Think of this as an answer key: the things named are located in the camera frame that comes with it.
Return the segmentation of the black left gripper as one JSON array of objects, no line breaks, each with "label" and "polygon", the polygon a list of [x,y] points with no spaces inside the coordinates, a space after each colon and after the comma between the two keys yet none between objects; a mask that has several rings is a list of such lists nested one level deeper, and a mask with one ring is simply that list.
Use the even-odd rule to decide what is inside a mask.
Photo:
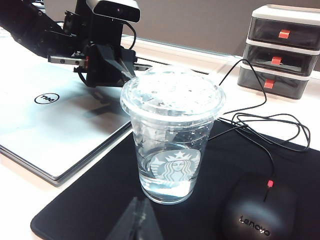
[{"label": "black left gripper", "polygon": [[[129,48],[121,46],[123,26],[133,32]],[[137,63],[133,50],[137,33],[126,20],[97,15],[89,9],[65,11],[63,32],[73,37],[76,44],[71,56],[51,53],[50,63],[75,65],[76,73],[86,73],[85,85],[95,87],[122,87],[134,71],[146,71],[152,66]]]}]

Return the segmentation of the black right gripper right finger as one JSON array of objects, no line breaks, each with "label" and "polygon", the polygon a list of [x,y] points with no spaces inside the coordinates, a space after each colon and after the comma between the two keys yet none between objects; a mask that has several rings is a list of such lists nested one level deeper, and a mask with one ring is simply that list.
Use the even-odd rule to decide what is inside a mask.
[{"label": "black right gripper right finger", "polygon": [[136,219],[137,240],[162,240],[163,235],[149,199],[139,203]]}]

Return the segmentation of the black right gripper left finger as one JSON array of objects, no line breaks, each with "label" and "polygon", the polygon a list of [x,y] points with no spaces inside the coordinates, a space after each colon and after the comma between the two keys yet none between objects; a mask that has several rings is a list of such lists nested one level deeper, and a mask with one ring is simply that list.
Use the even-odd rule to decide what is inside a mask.
[{"label": "black right gripper left finger", "polygon": [[136,229],[137,197],[134,197],[106,237],[107,240],[133,240]]}]

